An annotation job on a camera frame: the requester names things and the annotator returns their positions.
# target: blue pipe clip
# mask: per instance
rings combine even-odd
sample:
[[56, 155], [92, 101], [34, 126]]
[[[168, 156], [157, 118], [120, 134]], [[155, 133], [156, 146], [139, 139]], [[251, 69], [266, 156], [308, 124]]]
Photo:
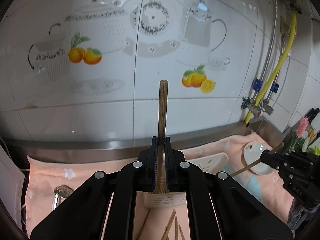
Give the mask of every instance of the blue pipe clip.
[[278, 89], [279, 89], [279, 84], [277, 84], [276, 82], [273, 82], [270, 90], [276, 94], [278, 92]]
[[260, 92], [261, 87], [262, 87], [262, 81], [256, 78], [252, 85], [253, 90], [255, 90], [256, 92]]

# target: white flower pattern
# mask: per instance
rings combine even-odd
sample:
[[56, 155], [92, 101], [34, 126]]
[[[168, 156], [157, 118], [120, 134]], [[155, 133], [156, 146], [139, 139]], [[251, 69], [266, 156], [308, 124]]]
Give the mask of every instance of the white flower pattern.
[[73, 172], [73, 169], [64, 169], [64, 171], [64, 176], [68, 178], [68, 180], [73, 179], [76, 176], [76, 174]]

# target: white plastic basket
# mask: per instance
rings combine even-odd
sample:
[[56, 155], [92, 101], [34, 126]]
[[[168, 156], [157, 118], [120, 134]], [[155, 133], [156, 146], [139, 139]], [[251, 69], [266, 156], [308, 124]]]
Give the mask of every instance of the white plastic basket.
[[[188, 162], [197, 165], [202, 171], [216, 174], [219, 171], [223, 171], [224, 166], [228, 163], [229, 157], [226, 153], [218, 153], [206, 157], [201, 157]], [[143, 193], [143, 202], [147, 208], [171, 208], [175, 206], [184, 205], [187, 202], [186, 193], [174, 192], [168, 193], [165, 183], [165, 167], [162, 168], [160, 194], [155, 193]]]

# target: pitcher handle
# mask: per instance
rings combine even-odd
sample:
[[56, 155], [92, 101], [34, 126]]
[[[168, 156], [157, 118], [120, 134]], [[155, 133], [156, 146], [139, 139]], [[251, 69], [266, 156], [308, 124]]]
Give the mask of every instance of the pitcher handle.
[[31, 47], [30, 47], [30, 49], [29, 49], [29, 52], [28, 52], [28, 62], [29, 62], [29, 65], [30, 65], [30, 67], [33, 69], [33, 71], [35, 70], [35, 67], [31, 64], [31, 62], [30, 62], [30, 51], [31, 51], [31, 49], [33, 48], [33, 45], [34, 44], [32, 44], [31, 45]]
[[50, 32], [51, 32], [51, 29], [52, 29], [52, 27], [54, 27], [54, 26], [61, 26], [61, 23], [55, 23], [54, 25], [52, 25], [51, 27], [50, 27], [50, 29], [49, 29], [49, 35], [50, 35]]
[[226, 36], [227, 36], [227, 26], [226, 26], [226, 24], [224, 23], [224, 21], [222, 21], [222, 20], [220, 20], [220, 19], [216, 19], [216, 20], [214, 20], [213, 22], [211, 22], [211, 24], [213, 24], [213, 23], [216, 22], [216, 21], [219, 21], [219, 22], [222, 22], [222, 23], [223, 23], [224, 28], [225, 28], [225, 33], [224, 33], [224, 37], [223, 37], [222, 41], [220, 42], [220, 44], [219, 44], [217, 47], [215, 47], [214, 49], [212, 49], [211, 52], [213, 52], [216, 48], [218, 48], [218, 47], [224, 42], [224, 40], [225, 40], [225, 38], [226, 38]]

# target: pink bottle brush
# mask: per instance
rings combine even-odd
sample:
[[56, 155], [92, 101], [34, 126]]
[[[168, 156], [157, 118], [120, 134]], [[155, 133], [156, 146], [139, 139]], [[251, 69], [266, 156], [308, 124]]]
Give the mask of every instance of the pink bottle brush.
[[306, 130], [307, 126], [309, 124], [309, 119], [307, 117], [302, 117], [299, 123], [299, 127], [296, 130], [296, 135], [298, 138], [302, 138], [303, 132]]

